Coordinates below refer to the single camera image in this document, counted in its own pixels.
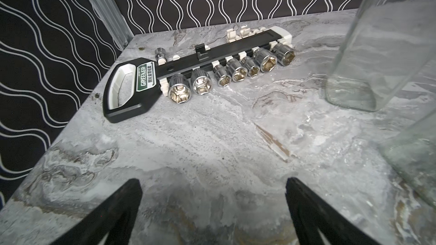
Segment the tall clear corked bottle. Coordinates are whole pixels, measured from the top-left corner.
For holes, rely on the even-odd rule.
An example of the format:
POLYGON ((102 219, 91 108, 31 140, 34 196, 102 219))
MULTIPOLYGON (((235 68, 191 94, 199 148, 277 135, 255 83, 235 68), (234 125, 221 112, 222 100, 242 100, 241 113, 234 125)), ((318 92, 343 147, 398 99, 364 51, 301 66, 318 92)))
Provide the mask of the tall clear corked bottle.
POLYGON ((379 145, 383 158, 427 204, 436 207, 436 112, 379 145))

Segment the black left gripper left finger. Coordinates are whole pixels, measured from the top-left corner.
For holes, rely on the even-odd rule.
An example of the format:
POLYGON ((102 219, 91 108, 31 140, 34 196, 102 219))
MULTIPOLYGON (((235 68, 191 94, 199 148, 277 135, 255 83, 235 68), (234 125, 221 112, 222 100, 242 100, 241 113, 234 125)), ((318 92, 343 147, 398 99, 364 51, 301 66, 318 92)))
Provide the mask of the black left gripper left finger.
POLYGON ((54 245, 127 245, 143 196, 138 179, 126 181, 54 245))

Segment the clear bottle with orange label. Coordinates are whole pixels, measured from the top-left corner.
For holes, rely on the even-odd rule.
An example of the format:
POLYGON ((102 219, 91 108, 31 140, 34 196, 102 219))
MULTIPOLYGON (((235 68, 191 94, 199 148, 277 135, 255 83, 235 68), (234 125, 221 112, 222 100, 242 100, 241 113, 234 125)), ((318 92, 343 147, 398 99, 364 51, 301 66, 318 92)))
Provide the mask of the clear bottle with orange label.
POLYGON ((363 0, 325 85, 334 105, 375 112, 436 54, 436 0, 363 0))

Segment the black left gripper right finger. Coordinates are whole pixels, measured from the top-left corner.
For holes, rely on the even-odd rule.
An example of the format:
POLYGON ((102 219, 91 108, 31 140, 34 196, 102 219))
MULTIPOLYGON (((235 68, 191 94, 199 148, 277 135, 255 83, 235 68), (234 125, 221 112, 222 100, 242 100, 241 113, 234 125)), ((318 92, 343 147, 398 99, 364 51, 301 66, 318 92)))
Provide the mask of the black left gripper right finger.
POLYGON ((286 183, 286 201, 301 245, 377 245, 298 178, 286 183))

